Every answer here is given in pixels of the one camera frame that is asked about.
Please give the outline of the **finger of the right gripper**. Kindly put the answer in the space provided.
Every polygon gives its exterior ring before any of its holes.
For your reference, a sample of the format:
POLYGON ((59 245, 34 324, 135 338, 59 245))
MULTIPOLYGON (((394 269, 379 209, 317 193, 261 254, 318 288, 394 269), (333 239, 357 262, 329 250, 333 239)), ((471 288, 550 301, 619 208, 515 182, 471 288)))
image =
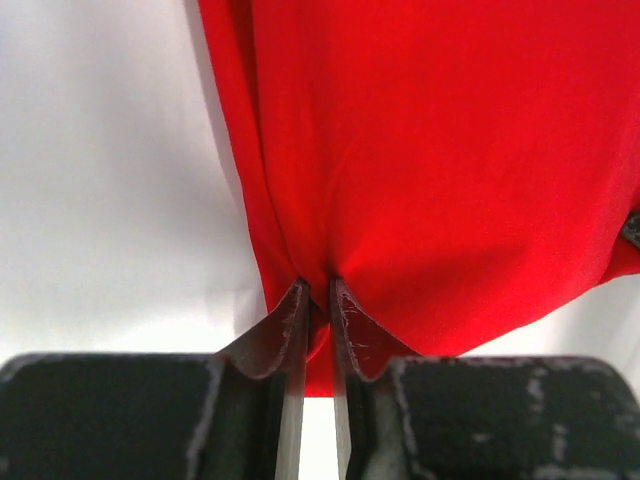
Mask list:
POLYGON ((640 213, 632 212, 626 218, 620 235, 636 248, 640 248, 640 213))

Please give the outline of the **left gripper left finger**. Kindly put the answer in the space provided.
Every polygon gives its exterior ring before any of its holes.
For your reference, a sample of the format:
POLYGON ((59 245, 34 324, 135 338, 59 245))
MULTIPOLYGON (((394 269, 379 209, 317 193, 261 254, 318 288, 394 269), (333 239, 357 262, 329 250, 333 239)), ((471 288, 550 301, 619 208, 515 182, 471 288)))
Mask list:
POLYGON ((309 287, 217 353, 31 353, 1 369, 5 479, 295 479, 309 287))

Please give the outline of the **bright red kungfu t-shirt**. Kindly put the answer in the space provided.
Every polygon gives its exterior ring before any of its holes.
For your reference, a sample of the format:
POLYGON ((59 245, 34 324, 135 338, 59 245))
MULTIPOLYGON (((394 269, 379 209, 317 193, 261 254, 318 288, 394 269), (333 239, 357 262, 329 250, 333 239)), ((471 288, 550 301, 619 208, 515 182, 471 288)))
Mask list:
POLYGON ((266 303, 460 355, 639 270, 635 1, 203 1, 266 303))

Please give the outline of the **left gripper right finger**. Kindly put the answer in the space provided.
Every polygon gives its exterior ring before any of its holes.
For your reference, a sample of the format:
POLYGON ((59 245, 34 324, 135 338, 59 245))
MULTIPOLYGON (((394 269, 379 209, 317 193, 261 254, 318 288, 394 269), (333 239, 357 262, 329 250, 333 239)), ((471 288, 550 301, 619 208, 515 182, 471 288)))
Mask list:
POLYGON ((575 356, 422 357, 330 285, 343 479, 635 479, 639 405, 575 356))

